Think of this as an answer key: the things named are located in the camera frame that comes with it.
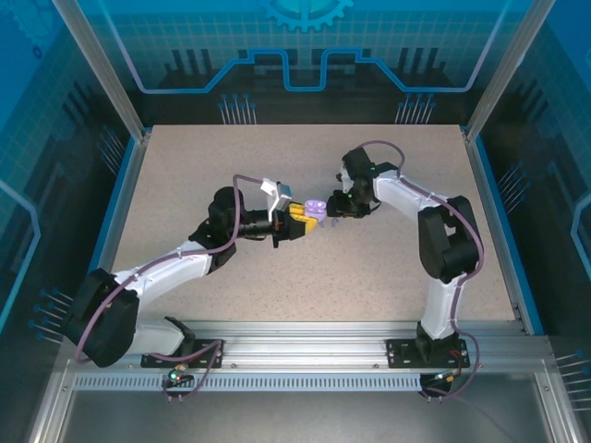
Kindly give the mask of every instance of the metal mounting plate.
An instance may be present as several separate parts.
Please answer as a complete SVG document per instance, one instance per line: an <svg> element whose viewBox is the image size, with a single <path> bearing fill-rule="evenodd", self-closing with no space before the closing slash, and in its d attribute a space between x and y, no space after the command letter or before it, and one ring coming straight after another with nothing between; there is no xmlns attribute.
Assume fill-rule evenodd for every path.
<svg viewBox="0 0 591 443"><path fill-rule="evenodd" d="M458 339L459 351L465 353L460 363L462 368L470 367L470 356L465 345L465 340ZM390 369L432 369L458 367L458 361L447 353L436 354L429 363L425 363L418 353L414 340L387 340L386 350L388 351L388 367Z"/></svg>
<svg viewBox="0 0 591 443"><path fill-rule="evenodd" d="M211 344L214 340L195 340L193 345L193 352L198 351L199 349ZM193 360L191 363L188 364L188 367L193 369L205 369L208 364L210 363L211 359L213 358L213 353L215 352L215 348L210 349L206 353L204 353L200 358ZM220 352L219 355L215 357L215 361L213 362L212 369L219 369L222 367L222 359L223 359L223 341L220 345ZM159 368L172 368L178 365L178 363L173 362L166 362L164 360L160 360L158 358L152 357L151 355L144 354L141 356L141 367L145 368L152 368L152 369L159 369Z"/></svg>

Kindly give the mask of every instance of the purple object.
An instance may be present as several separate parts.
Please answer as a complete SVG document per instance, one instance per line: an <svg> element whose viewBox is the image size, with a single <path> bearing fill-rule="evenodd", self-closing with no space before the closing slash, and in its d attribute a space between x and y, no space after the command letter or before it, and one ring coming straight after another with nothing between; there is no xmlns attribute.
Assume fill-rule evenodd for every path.
<svg viewBox="0 0 591 443"><path fill-rule="evenodd" d="M318 220L320 226L326 219L326 202L322 200L308 200L304 203L304 215Z"/></svg>

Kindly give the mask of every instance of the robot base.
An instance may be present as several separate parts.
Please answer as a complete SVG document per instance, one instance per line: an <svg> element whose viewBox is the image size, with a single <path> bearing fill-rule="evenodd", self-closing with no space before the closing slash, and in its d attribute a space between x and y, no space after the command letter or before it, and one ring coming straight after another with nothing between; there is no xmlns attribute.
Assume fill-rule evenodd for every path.
<svg viewBox="0 0 591 443"><path fill-rule="evenodd" d="M386 351L390 369L454 369L470 367L470 357L465 340L457 334L443 340L432 340L420 324L415 339L387 340ZM459 360L451 352L460 354Z"/></svg>

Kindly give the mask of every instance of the vent slot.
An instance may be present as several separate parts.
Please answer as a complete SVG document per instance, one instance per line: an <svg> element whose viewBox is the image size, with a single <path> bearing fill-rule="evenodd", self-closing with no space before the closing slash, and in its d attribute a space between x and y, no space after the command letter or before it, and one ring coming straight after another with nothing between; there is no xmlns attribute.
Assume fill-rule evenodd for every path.
<svg viewBox="0 0 591 443"><path fill-rule="evenodd" d="M170 389L193 389L199 381ZM166 374L79 374L75 390L160 391ZM201 389L207 391L342 392L418 391L419 374L210 374Z"/></svg>

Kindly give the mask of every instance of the enclosure floor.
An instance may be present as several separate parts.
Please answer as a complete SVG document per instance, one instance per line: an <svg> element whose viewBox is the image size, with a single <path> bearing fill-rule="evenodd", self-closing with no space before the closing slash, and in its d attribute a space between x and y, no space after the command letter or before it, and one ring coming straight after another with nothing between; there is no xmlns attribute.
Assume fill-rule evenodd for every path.
<svg viewBox="0 0 591 443"><path fill-rule="evenodd" d="M156 126L144 159L114 270L175 249L207 218L214 193L233 174L288 184L294 200L326 199L339 186L341 158L358 144L387 139L406 154L404 173L432 190L470 199L486 250L468 283L464 319L512 319L513 312L458 126ZM393 150L367 148L372 161L398 163ZM264 194L241 184L247 209ZM382 206L362 220L330 222L305 238L240 240L221 269L189 281L145 313L216 320L417 320L428 278L414 222Z"/></svg>

